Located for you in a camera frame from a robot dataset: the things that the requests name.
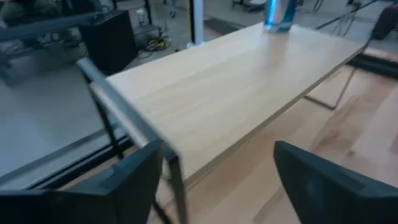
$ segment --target bottle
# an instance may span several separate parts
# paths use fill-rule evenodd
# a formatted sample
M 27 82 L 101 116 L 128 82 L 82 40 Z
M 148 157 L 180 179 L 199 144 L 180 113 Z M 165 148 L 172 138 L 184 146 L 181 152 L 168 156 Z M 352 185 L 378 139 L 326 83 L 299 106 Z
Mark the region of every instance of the bottle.
M 137 14 L 137 18 L 138 18 L 138 25 L 139 26 L 144 26 L 144 24 L 145 24 L 145 12 L 144 12 L 144 10 L 143 9 L 138 9 L 137 11 L 136 11 L 136 14 Z
M 266 1 L 266 19 L 264 28 L 267 32 L 288 32 L 293 25 L 297 0 L 268 0 Z

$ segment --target black box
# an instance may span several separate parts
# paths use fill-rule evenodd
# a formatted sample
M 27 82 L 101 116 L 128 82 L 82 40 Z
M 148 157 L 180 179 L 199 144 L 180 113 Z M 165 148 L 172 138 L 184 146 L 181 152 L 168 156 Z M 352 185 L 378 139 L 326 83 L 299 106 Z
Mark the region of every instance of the black box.
M 137 57 L 128 11 L 113 10 L 79 30 L 90 59 L 105 75 L 122 71 Z

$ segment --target wooden tabletop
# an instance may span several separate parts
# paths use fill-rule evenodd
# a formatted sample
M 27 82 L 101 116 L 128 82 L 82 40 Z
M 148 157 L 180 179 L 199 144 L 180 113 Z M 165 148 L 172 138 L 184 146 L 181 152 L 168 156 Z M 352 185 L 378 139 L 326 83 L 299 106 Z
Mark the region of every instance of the wooden tabletop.
M 180 153 L 190 184 L 362 48 L 297 26 L 289 34 L 267 34 L 258 24 L 107 81 Z M 99 86 L 92 88 L 144 145 L 134 124 Z

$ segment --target floor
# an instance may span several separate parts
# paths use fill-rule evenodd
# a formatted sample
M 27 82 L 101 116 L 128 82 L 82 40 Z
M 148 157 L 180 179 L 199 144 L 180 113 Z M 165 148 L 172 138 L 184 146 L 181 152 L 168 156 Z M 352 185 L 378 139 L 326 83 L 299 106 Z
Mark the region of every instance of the floor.
M 320 11 L 312 13 L 314 2 L 306 1 L 304 7 L 298 9 L 297 24 L 314 28 L 346 10 L 344 0 L 325 1 Z M 176 18 L 167 19 L 171 48 L 144 60 L 137 59 L 128 68 L 185 48 L 189 41 L 188 22 L 183 10 L 184 1 L 177 3 Z M 137 0 L 123 1 L 119 8 L 130 9 L 132 23 L 136 24 L 134 9 L 141 5 Z M 346 38 L 366 41 L 374 21 L 386 5 L 388 3 L 376 2 L 359 11 L 359 19 Z M 232 9 L 230 0 L 207 0 L 205 19 L 211 17 L 240 24 L 238 26 L 250 26 L 261 22 L 263 14 Z M 154 19 L 156 24 L 164 23 L 159 13 L 154 12 Z M 334 26 L 321 31 L 330 33 Z M 397 34 L 392 33 L 386 40 L 371 43 L 371 47 L 398 54 L 396 37 Z M 205 33 L 204 38 L 209 41 L 215 36 Z M 17 83 L 12 86 L 0 83 L 0 101 L 5 105 L 0 107 L 0 189 L 26 187 L 107 143 L 93 101 L 74 65 L 84 51 L 83 47 L 68 52 L 50 49 L 12 62 L 13 69 L 9 72 L 17 77 Z M 117 133 L 122 135 L 123 131 L 118 129 Z M 83 137 L 91 141 L 77 144 Z

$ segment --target white pillar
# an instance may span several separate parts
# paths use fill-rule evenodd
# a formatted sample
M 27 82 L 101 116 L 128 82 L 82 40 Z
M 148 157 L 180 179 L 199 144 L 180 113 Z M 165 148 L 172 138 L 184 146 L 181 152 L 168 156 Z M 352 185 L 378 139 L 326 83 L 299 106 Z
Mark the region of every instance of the white pillar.
M 190 21 L 191 42 L 187 47 L 203 45 L 203 0 L 187 0 L 188 21 Z

